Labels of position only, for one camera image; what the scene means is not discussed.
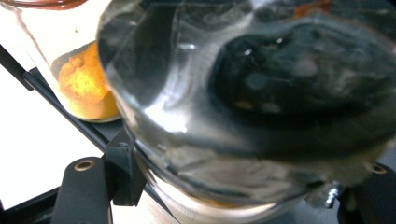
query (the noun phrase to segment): orange powder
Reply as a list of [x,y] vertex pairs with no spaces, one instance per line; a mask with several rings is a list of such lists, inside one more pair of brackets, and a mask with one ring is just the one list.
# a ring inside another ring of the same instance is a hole
[[59,89],[66,98],[64,107],[86,120],[106,120],[119,115],[116,102],[99,63],[96,43],[69,58],[58,76]]

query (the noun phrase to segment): glass vessel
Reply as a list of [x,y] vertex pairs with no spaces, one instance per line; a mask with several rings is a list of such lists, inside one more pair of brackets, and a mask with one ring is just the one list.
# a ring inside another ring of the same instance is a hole
[[21,27],[33,62],[74,117],[107,122],[120,117],[100,64],[96,31],[109,1],[0,1]]
[[394,15],[388,1],[113,0],[101,62],[175,217],[262,223],[366,179],[396,134]]

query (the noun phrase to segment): clear glass container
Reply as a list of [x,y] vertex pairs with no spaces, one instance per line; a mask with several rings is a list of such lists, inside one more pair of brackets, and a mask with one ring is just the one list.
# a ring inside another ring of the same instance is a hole
[[101,62],[139,165],[175,217],[263,223],[333,183],[364,181],[396,134],[395,11],[113,0]]
[[96,44],[109,0],[0,2],[14,14],[32,60],[71,115],[90,122],[120,117]]

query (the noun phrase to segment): white surface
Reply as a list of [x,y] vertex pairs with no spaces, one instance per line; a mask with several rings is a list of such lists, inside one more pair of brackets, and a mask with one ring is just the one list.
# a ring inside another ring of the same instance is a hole
[[[29,70],[35,65],[4,15],[0,8],[0,43]],[[102,156],[44,98],[26,90],[2,66],[0,102],[0,200],[5,209],[59,187],[72,161]],[[116,224],[177,223],[146,193],[137,207],[113,206],[112,212]]]

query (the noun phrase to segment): orange substance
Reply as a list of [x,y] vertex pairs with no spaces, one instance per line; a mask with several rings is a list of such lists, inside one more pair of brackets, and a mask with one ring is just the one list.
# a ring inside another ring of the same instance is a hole
[[96,43],[69,58],[58,76],[59,89],[66,98],[64,107],[80,119],[110,119],[119,114],[106,80]]
[[309,15],[311,12],[316,10],[321,10],[324,12],[329,12],[332,6],[332,0],[318,0],[310,4],[304,4],[294,9],[294,16],[297,18]]

